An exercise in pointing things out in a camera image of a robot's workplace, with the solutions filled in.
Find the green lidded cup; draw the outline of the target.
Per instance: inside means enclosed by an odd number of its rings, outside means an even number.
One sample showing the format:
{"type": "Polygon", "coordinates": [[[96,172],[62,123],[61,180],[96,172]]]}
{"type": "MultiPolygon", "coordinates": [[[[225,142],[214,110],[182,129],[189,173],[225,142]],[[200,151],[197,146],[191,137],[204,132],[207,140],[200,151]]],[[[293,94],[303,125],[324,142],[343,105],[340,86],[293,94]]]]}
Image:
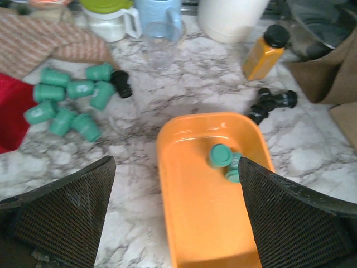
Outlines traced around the green lidded cup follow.
{"type": "Polygon", "coordinates": [[[132,1],[82,0],[80,5],[87,28],[106,42],[142,35],[139,12],[132,1]]]}

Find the white thermos jug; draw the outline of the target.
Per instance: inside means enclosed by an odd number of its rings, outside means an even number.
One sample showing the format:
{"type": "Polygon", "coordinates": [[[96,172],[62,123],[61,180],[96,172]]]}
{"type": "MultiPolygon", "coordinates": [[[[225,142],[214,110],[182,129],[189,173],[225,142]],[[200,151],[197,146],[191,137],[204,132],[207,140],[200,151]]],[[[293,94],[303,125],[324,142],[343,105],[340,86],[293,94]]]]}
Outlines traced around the white thermos jug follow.
{"type": "Polygon", "coordinates": [[[215,41],[243,41],[256,27],[269,0],[204,0],[198,5],[200,29],[215,41]]]}

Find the steel pot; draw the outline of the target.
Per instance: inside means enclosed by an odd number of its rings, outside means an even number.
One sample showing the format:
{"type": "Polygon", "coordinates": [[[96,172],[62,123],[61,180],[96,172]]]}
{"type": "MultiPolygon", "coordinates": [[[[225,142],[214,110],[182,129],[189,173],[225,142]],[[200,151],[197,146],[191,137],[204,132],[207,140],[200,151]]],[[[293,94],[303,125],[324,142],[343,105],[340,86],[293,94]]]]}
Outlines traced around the steel pot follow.
{"type": "Polygon", "coordinates": [[[327,55],[356,27],[356,1],[288,1],[291,49],[304,60],[327,55]]]}

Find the clear drinking glass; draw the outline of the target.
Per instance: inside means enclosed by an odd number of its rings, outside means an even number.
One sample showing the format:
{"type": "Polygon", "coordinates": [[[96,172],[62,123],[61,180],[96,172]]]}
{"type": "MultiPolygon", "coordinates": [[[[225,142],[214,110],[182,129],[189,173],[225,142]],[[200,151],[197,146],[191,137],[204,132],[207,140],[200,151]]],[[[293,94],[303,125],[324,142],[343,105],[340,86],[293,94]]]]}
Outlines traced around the clear drinking glass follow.
{"type": "Polygon", "coordinates": [[[181,31],[172,23],[151,22],[143,32],[149,65],[156,70],[168,69],[177,53],[181,31]]]}

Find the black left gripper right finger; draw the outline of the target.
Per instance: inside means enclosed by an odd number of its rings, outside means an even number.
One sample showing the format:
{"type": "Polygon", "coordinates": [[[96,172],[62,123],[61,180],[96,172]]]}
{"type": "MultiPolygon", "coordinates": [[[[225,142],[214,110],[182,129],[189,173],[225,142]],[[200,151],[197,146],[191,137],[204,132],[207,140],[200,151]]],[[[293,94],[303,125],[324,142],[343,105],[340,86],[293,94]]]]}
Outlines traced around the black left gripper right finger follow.
{"type": "Polygon", "coordinates": [[[356,204],[242,157],[239,176],[262,267],[356,267],[356,204]]]}

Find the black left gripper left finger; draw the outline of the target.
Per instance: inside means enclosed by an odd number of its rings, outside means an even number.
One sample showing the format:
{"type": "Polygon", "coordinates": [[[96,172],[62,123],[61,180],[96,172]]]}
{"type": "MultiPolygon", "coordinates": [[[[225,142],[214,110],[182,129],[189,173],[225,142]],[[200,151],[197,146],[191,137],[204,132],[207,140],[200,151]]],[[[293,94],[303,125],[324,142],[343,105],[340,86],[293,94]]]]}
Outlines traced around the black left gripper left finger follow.
{"type": "Polygon", "coordinates": [[[93,267],[116,171],[105,156],[64,178],[1,200],[1,267],[35,267],[34,250],[93,267]]]}

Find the striped brown towel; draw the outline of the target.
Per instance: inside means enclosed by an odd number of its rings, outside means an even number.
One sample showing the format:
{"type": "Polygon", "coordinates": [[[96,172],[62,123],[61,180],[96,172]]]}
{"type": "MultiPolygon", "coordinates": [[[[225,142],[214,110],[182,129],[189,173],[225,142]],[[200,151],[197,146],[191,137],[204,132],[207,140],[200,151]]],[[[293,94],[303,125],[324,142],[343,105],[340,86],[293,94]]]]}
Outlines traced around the striped brown towel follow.
{"type": "Polygon", "coordinates": [[[107,43],[75,25],[1,13],[1,73],[22,79],[47,58],[78,63],[111,63],[107,43]]]}

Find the orange storage basket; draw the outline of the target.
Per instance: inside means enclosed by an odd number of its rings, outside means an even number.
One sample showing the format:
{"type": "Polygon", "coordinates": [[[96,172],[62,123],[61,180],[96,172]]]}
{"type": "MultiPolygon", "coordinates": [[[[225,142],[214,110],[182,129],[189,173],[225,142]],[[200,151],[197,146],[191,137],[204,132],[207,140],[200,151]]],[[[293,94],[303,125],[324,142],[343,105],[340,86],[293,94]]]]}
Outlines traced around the orange storage basket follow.
{"type": "Polygon", "coordinates": [[[179,116],[157,136],[172,267],[260,267],[241,185],[209,166],[209,150],[219,143],[274,168],[259,127],[239,113],[179,116]]]}

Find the brown cloth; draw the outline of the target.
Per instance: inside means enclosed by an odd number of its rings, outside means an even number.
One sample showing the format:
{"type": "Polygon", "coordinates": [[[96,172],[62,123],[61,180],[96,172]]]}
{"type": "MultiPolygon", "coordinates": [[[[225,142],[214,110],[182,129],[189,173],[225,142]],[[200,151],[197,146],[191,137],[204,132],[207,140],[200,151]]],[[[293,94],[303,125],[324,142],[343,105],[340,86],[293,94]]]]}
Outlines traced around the brown cloth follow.
{"type": "Polygon", "coordinates": [[[356,31],[319,59],[285,65],[311,103],[356,102],[356,31]]]}

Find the orange juice bottle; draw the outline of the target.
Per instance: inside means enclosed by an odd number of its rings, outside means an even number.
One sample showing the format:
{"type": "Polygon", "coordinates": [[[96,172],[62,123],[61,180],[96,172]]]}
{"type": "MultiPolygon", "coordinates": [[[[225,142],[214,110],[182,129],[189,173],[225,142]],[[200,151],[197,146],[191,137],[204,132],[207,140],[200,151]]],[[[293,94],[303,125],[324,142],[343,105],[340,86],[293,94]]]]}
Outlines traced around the orange juice bottle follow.
{"type": "Polygon", "coordinates": [[[281,25],[270,25],[248,53],[242,71],[248,81],[262,80],[285,52],[289,32],[281,25]]]}

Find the brown cork mat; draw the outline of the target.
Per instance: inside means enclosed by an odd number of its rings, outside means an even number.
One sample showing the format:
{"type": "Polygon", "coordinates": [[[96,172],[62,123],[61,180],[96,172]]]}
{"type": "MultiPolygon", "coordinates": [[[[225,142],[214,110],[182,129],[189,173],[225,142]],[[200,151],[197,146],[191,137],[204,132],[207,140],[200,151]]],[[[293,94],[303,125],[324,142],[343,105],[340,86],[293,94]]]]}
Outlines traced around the brown cork mat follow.
{"type": "Polygon", "coordinates": [[[357,151],[356,102],[341,104],[329,110],[332,120],[357,151]]]}

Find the red satin cloth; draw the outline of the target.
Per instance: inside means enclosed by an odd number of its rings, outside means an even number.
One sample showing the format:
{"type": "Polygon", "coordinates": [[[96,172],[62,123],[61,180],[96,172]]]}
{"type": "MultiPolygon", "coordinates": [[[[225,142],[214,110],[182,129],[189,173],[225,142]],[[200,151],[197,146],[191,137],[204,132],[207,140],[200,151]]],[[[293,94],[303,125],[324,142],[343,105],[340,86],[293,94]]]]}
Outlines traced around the red satin cloth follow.
{"type": "Polygon", "coordinates": [[[14,151],[21,145],[30,124],[24,113],[34,107],[33,85],[1,74],[1,153],[14,151]]]}

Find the teal capsule numbered three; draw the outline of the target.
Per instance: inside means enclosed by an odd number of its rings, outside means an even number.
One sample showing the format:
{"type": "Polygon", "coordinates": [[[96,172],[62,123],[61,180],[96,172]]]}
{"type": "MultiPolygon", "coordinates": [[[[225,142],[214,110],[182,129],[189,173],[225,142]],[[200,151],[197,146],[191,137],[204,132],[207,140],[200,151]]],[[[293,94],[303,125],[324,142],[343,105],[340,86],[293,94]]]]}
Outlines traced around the teal capsule numbered three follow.
{"type": "Polygon", "coordinates": [[[90,96],[94,93],[95,83],[90,80],[70,81],[67,84],[67,96],[73,100],[90,96]]]}

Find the blue mug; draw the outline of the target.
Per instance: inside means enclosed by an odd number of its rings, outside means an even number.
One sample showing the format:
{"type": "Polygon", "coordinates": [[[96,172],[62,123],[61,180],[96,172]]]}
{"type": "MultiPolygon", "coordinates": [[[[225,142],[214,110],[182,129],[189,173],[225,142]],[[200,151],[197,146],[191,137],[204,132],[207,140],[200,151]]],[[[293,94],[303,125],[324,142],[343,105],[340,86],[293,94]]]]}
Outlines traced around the blue mug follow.
{"type": "Polygon", "coordinates": [[[144,33],[178,42],[182,34],[181,1],[134,1],[144,33]]]}

